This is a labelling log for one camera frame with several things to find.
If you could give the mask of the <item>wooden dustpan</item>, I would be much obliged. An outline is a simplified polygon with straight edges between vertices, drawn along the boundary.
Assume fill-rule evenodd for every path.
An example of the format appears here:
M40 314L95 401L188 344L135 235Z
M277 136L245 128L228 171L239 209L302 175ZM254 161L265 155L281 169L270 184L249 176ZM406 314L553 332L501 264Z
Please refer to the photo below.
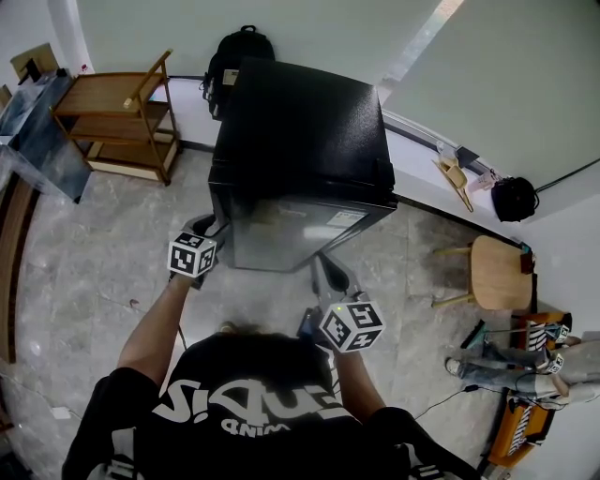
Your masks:
M458 160L456 158L439 157L433 163L459 196L467 210L473 213L474 208L466 192L467 176L459 167Z

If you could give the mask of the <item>black printed t-shirt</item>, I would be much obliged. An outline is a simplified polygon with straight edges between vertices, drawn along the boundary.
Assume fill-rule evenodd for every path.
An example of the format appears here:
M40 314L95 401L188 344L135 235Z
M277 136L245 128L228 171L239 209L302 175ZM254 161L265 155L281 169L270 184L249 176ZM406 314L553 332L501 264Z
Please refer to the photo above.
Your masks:
M213 335L160 389L131 367L96 385L62 480L480 480L398 408L357 420L327 358L278 335Z

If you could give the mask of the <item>orange printed bench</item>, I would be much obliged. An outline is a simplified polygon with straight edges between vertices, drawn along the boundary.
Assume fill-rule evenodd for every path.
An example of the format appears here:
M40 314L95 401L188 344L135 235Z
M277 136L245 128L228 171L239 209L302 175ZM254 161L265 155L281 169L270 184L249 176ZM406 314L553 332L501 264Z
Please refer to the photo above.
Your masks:
M534 313L513 320L517 330L509 334L510 345L528 352L554 348L556 342L551 334L562 327L570 329L573 323L571 315L563 312ZM553 411L504 390L478 470L483 473L490 468L516 467L543 443L553 418Z

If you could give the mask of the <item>cardboard box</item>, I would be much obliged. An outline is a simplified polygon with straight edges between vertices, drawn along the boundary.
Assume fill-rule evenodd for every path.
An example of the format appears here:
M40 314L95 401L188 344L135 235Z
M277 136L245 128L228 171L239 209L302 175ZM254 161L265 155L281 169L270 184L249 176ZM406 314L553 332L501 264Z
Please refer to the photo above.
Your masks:
M18 85L23 84L28 78L36 82L43 73L59 69L51 44L48 42L14 56L10 59L10 64L18 77Z

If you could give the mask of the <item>black glass-door cabinet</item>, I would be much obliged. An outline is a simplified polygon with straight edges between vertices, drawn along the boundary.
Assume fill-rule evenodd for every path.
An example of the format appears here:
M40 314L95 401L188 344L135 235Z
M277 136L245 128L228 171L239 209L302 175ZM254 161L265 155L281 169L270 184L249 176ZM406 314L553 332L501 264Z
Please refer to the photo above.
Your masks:
M228 266L304 267L397 209L376 89L309 67L244 60L208 185Z

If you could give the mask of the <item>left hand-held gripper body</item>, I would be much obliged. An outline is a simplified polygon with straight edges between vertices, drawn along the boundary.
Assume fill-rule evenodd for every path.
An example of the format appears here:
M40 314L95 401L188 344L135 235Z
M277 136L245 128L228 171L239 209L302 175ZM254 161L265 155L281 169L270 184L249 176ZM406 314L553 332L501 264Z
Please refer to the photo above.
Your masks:
M217 263L218 242L213 236L180 231L169 243L169 280L176 275L191 278L191 288L199 290L206 274Z

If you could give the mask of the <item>person's right forearm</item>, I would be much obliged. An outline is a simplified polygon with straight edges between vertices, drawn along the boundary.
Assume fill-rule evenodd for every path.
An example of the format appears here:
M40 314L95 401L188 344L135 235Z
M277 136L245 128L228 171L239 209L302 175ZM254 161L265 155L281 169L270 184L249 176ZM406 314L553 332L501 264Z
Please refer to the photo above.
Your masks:
M360 352L334 353L342 404L361 423L365 423L385 403L368 375Z

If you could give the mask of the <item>plastic-wrapped grey cabinet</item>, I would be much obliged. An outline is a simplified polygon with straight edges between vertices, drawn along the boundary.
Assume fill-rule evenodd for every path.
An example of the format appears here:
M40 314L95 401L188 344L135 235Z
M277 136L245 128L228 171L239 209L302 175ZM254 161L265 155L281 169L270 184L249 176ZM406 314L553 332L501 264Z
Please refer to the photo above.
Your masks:
M90 168L51 113L71 84L64 69L27 80L0 113L0 189L16 173L43 194L80 200Z

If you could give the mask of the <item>wooden stool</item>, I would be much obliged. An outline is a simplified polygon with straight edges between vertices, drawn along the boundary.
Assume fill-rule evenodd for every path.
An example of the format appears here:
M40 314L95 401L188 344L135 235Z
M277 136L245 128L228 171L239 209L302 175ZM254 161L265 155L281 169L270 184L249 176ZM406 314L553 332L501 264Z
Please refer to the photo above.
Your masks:
M533 275L521 272L521 250L480 235L467 247L438 248L436 255L465 255L469 261L468 292L433 301L433 308L475 303L486 310L524 310L533 297Z

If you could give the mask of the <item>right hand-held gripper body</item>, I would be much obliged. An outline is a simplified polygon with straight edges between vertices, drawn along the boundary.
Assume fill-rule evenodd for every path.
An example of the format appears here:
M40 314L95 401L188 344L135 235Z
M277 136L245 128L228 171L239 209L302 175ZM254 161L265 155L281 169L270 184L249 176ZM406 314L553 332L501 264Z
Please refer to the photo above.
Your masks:
M371 348L386 328L379 305L366 292L308 308L297 335L337 353Z

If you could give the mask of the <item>person's left forearm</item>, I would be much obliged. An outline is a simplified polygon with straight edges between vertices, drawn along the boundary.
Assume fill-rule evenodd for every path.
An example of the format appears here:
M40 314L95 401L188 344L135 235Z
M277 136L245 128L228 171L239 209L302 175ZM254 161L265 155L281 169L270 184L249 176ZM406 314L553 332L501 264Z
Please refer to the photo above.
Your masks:
M162 385L192 283L191 277L172 278L127 339L117 362L119 368L134 369L156 385Z

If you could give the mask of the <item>black backpack with tan tag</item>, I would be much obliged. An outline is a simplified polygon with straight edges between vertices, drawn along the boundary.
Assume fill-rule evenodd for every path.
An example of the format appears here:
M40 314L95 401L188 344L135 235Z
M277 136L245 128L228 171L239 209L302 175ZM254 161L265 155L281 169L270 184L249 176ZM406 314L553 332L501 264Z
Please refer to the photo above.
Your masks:
M247 57L276 60L271 41L252 24L242 26L219 42L204 73L200 89L214 120L222 119L241 64Z

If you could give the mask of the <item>wooden shelf rack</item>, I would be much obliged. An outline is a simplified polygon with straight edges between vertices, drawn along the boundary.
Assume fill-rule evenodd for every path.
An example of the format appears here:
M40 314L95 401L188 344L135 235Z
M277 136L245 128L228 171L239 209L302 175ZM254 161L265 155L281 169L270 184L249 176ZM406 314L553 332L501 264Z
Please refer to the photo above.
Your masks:
M172 53L145 72L80 75L50 108L91 170L171 184L182 150L166 69Z

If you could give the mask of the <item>grey roller blind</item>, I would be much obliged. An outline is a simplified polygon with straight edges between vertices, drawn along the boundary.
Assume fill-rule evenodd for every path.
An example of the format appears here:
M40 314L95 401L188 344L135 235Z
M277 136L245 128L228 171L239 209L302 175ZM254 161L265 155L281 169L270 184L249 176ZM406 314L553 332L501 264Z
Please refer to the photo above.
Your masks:
M384 107L541 187L600 164L600 1L463 0Z
M97 72L201 76L219 42L251 24L279 61L380 81L441 0L77 0Z

